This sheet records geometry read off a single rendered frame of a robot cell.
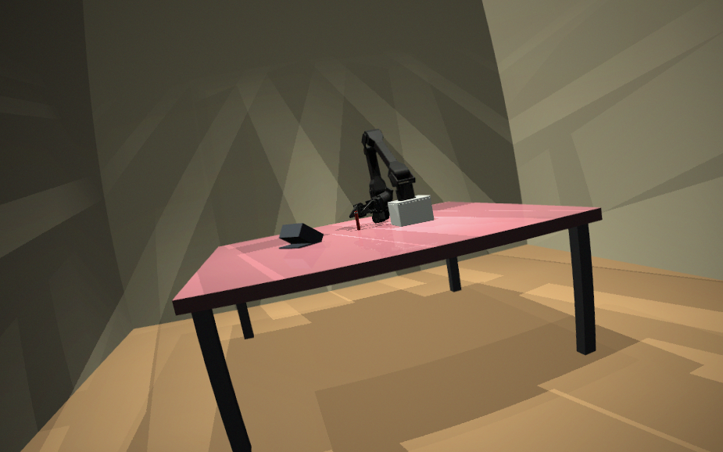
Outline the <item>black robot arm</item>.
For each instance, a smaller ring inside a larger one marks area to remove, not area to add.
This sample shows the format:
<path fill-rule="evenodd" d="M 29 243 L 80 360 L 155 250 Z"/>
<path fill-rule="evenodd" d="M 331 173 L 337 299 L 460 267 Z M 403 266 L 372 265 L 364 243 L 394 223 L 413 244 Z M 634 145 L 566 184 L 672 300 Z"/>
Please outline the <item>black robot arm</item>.
<path fill-rule="evenodd" d="M 370 198 L 382 196 L 385 199 L 386 210 L 381 213 L 372 213 L 372 221 L 381 223 L 390 217 L 388 210 L 388 202 L 393 199 L 393 189 L 387 187 L 385 181 L 381 177 L 376 152 L 384 161 L 388 168 L 388 177 L 393 187 L 396 187 L 396 195 L 399 201 L 416 198 L 413 192 L 415 177 L 412 175 L 408 167 L 400 163 L 392 155 L 388 146 L 383 142 L 383 134 L 379 129 L 367 130 L 362 136 L 363 151 L 367 158 L 367 165 L 370 172 Z M 368 144 L 369 146 L 366 146 Z M 408 181 L 408 182 L 404 182 Z M 400 183 L 403 182 L 403 183 Z M 400 184 L 399 184 L 400 183 Z"/>

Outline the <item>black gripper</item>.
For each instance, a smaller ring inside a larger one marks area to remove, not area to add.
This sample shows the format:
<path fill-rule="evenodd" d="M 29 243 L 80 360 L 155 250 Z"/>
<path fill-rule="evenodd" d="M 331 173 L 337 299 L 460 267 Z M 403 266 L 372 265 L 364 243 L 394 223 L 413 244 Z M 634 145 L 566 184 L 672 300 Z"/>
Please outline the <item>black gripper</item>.
<path fill-rule="evenodd" d="M 353 206 L 353 211 L 349 218 L 355 217 L 354 211 L 358 212 L 358 217 L 364 217 L 367 213 L 381 213 L 386 210 L 385 199 L 382 196 L 375 196 L 366 201 L 366 204 L 357 203 Z"/>

